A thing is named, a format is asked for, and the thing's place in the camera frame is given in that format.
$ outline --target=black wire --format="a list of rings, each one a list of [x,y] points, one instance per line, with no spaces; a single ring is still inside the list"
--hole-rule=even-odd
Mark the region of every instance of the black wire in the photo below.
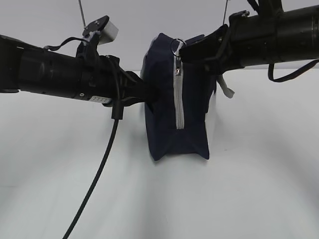
[[[106,58],[109,60],[109,62],[111,64],[113,77],[114,77],[115,84],[116,84],[117,99],[120,100],[121,99],[121,95],[120,95],[120,86],[119,86],[118,74],[116,73],[116,68],[115,68],[112,60],[110,59],[110,57],[107,56]],[[109,154],[110,154],[110,151],[111,151],[114,139],[115,139],[116,130],[118,128],[118,125],[119,125],[119,120],[115,119],[114,120],[114,124],[113,124],[112,133],[111,133],[111,136],[110,136],[110,140],[109,140],[108,146],[106,148],[105,154],[103,156],[102,162],[100,164],[100,167],[99,167],[99,169],[98,169],[98,171],[97,171],[97,173],[96,173],[96,175],[95,175],[95,177],[93,179],[93,182],[92,182],[88,192],[86,193],[86,195],[85,195],[85,197],[83,199],[83,202],[82,202],[79,210],[77,211],[77,213],[76,213],[71,225],[69,226],[68,230],[66,231],[63,239],[68,239],[69,238],[69,236],[70,236],[71,232],[73,231],[76,223],[78,222],[78,220],[79,220],[79,218],[80,218],[80,216],[81,216],[81,214],[82,214],[87,202],[89,201],[90,196],[91,196],[91,194],[92,194],[97,182],[99,181],[99,178],[100,178],[100,176],[102,174],[102,171],[103,171],[103,168],[105,166],[105,163],[106,163],[106,161],[107,161],[107,159],[109,157]]]
[[[84,200],[83,200],[83,202],[82,202],[82,204],[81,204],[81,206],[80,206],[78,212],[76,213],[76,215],[75,215],[75,217],[74,217],[74,219],[73,219],[71,225],[69,226],[68,230],[66,231],[66,233],[65,233],[65,235],[64,235],[64,237],[63,237],[63,239],[69,238],[69,236],[70,236],[72,230],[74,229],[76,223],[78,222],[78,220],[79,220],[79,218],[80,218],[80,216],[81,216],[81,214],[82,214],[82,212],[83,212],[83,210],[84,210],[84,208],[85,208],[85,205],[86,205],[87,202],[89,201],[90,196],[91,196],[91,194],[92,194],[92,192],[93,192],[93,190],[94,190],[94,188],[95,188],[97,182],[99,181],[99,178],[100,178],[100,176],[101,176],[101,174],[102,174],[102,171],[103,171],[103,168],[104,168],[104,166],[105,166],[105,163],[106,163],[106,161],[107,161],[107,159],[108,159],[108,156],[109,156],[109,154],[110,154],[110,151],[111,151],[111,148],[112,148],[114,139],[115,139],[116,130],[117,130],[117,128],[118,128],[118,124],[119,124],[119,120],[118,120],[118,119],[114,120],[114,124],[113,124],[112,133],[111,133],[111,136],[110,136],[110,140],[109,140],[108,146],[107,146],[107,148],[106,148],[105,154],[104,154],[104,156],[103,156],[102,162],[101,162],[101,164],[100,164],[100,167],[99,167],[99,169],[98,169],[98,171],[97,171],[97,173],[96,173],[96,175],[95,175],[95,177],[94,177],[94,179],[93,179],[93,182],[92,182],[92,184],[91,184],[91,186],[90,186],[88,192],[87,192],[86,195],[85,195],[85,198],[84,198]]]
[[[225,24],[225,19],[226,19],[226,12],[227,12],[227,7],[228,7],[228,0],[226,0],[226,6],[225,6],[225,12],[224,12],[223,25]]]
[[[57,51],[59,50],[62,46],[65,44],[69,43],[70,41],[82,41],[88,43],[87,40],[82,39],[82,38],[77,38],[77,37],[69,37],[65,39],[59,46],[45,46],[43,49],[45,50],[50,50],[50,51]]]
[[[120,100],[120,99],[121,99],[121,95],[120,95],[120,85],[119,85],[119,77],[118,77],[118,74],[116,73],[115,66],[114,66],[114,64],[113,64],[113,61],[110,59],[110,57],[107,56],[106,59],[108,59],[108,61],[110,62],[110,65],[111,65],[111,68],[112,68],[113,78],[114,78],[114,80],[115,80],[115,87],[116,87],[117,99]]]
[[[277,83],[282,83],[282,82],[286,82],[289,80],[293,80],[293,79],[297,78],[298,76],[302,75],[303,73],[305,73],[306,71],[313,68],[317,63],[319,63],[319,60],[314,60],[314,61],[304,65],[300,69],[294,71],[293,73],[290,73],[289,75],[283,76],[283,77],[278,78],[278,79],[274,79],[275,64],[270,64],[269,68],[268,68],[268,78],[269,78],[269,80],[271,80],[273,82],[277,82]]]

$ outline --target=zippered bag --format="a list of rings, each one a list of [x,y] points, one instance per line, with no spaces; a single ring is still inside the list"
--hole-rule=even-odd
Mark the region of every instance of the zippered bag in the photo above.
[[[144,58],[141,78],[157,88],[159,99],[145,104],[150,153],[155,161],[166,154],[199,154],[209,159],[205,115],[216,93],[219,76],[209,76],[203,65],[184,64],[178,56],[187,41],[161,33]]]

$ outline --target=white wall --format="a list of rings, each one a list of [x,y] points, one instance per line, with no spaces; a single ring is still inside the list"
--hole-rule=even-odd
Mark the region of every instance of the white wall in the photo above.
[[[71,239],[318,239],[319,70],[275,84],[226,74],[207,116],[211,158],[153,163],[141,105],[125,110]],[[62,238],[112,127],[100,104],[0,95],[0,238]]]
[[[116,42],[101,46],[100,53],[119,56],[122,66],[130,70],[141,69],[143,56],[158,33],[184,39],[209,34],[222,24],[225,6],[225,0],[82,1],[87,22],[109,15],[120,29]],[[285,10],[317,4],[317,0],[283,0]],[[245,9],[253,13],[246,0],[232,0],[228,15]],[[81,36],[83,30],[77,0],[4,1],[0,22],[0,34],[38,46],[57,45],[69,36]],[[76,45],[68,45],[60,52],[74,55]],[[301,64],[277,67],[296,68]]]

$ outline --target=zipper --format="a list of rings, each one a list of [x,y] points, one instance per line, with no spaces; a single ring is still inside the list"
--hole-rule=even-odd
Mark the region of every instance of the zipper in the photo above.
[[[174,71],[173,71],[173,88],[174,88],[174,104],[175,104],[175,118],[176,128],[183,129],[185,125],[184,121],[184,108],[183,108],[183,78],[184,70],[183,63],[179,55],[179,50],[183,46],[181,42],[175,52],[177,56],[174,56]]]

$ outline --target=black cable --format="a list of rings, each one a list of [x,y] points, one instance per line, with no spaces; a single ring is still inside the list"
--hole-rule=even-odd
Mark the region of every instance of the black cable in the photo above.
[[[102,174],[102,171],[103,171],[103,168],[105,166],[105,163],[106,163],[106,161],[107,161],[107,159],[109,157],[109,154],[111,152],[111,148],[112,148],[112,145],[113,145],[113,142],[114,142],[114,139],[115,139],[116,130],[117,130],[118,125],[119,125],[119,118],[121,118],[121,114],[122,114],[122,117],[123,117],[123,106],[122,106],[122,104],[118,103],[118,102],[121,102],[118,74],[116,73],[116,68],[115,68],[112,60],[110,59],[110,57],[107,56],[106,58],[109,60],[109,62],[111,64],[113,77],[114,77],[115,84],[116,84],[116,91],[117,91],[117,101],[116,101],[116,103],[117,104],[115,104],[113,106],[113,111],[115,112],[116,119],[114,119],[114,124],[113,124],[112,133],[111,133],[111,136],[110,136],[110,140],[109,140],[108,146],[106,148],[105,154],[103,156],[102,162],[101,162],[101,164],[99,166],[99,169],[98,169],[98,171],[97,171],[97,173],[96,173],[96,175],[95,175],[95,177],[93,179],[93,182],[92,182],[88,192],[86,193],[86,195],[84,197],[84,200],[83,200],[79,210],[77,211],[77,213],[76,213],[71,225],[69,226],[68,230],[66,231],[63,239],[68,239],[69,238],[69,236],[70,236],[71,232],[73,231],[76,223],[78,222],[78,220],[79,220],[79,218],[80,218],[80,216],[81,216],[81,214],[82,214],[87,202],[89,201],[90,196],[91,196],[91,194],[92,194],[97,182],[99,181],[99,178],[100,178],[100,176]]]
[[[44,50],[50,50],[50,51],[57,51],[59,50],[62,46],[65,44],[69,43],[70,41],[82,41],[88,43],[88,40],[82,39],[82,38],[77,38],[77,37],[69,37],[65,39],[59,46],[45,46],[43,49]]]
[[[228,0],[226,0],[225,12],[224,12],[224,18],[223,18],[223,25],[225,24],[226,13],[227,13],[227,7],[228,7]]]
[[[247,0],[250,6],[259,14],[259,5],[257,4],[256,0]]]
[[[117,99],[120,100],[121,99],[121,95],[120,95],[120,85],[119,85],[118,74],[116,73],[116,69],[115,69],[115,66],[114,66],[113,61],[111,60],[111,58],[109,56],[106,56],[106,59],[109,61],[110,65],[111,65],[113,78],[115,80]]]
[[[289,75],[283,76],[283,77],[278,78],[278,79],[274,79],[275,64],[270,64],[269,68],[268,68],[268,78],[269,78],[269,80],[271,80],[273,82],[277,82],[277,83],[282,83],[282,82],[286,82],[289,80],[293,80],[293,79],[297,78],[298,76],[302,75],[303,73],[305,73],[306,71],[313,68],[317,63],[319,63],[319,59],[314,60],[314,61],[304,65],[300,69],[294,71],[293,73],[290,73]]]
[[[73,219],[71,225],[69,226],[68,230],[66,231],[66,233],[65,233],[65,235],[64,235],[64,237],[63,237],[63,239],[69,238],[69,236],[70,236],[72,230],[74,229],[76,223],[78,222],[78,220],[79,220],[79,218],[80,218],[80,216],[81,216],[81,214],[82,214],[82,212],[83,212],[83,210],[84,210],[84,208],[85,208],[85,205],[86,205],[87,202],[89,201],[90,196],[91,196],[91,194],[92,194],[92,192],[93,192],[93,190],[94,190],[94,188],[95,188],[97,182],[99,181],[99,178],[100,178],[100,176],[101,176],[101,174],[102,174],[102,171],[103,171],[103,168],[104,168],[104,166],[105,166],[105,163],[106,163],[106,161],[107,161],[107,159],[108,159],[108,156],[109,156],[109,154],[110,154],[110,151],[111,151],[111,148],[112,148],[114,139],[115,139],[116,130],[117,130],[117,128],[118,128],[118,124],[119,124],[119,120],[118,120],[118,119],[115,119],[115,120],[114,120],[114,124],[113,124],[113,129],[112,129],[111,137],[110,137],[108,146],[107,146],[107,148],[106,148],[105,154],[104,154],[104,156],[103,156],[102,162],[101,162],[101,164],[100,164],[100,167],[99,167],[99,169],[98,169],[98,171],[97,171],[97,173],[96,173],[96,175],[95,175],[95,177],[94,177],[94,179],[93,179],[93,182],[92,182],[92,184],[91,184],[91,186],[90,186],[88,192],[87,192],[86,195],[85,195],[85,198],[84,198],[84,200],[83,200],[83,202],[82,202],[82,204],[81,204],[81,206],[80,206],[78,212],[76,213],[76,215],[75,215],[75,217],[74,217],[74,219]]]

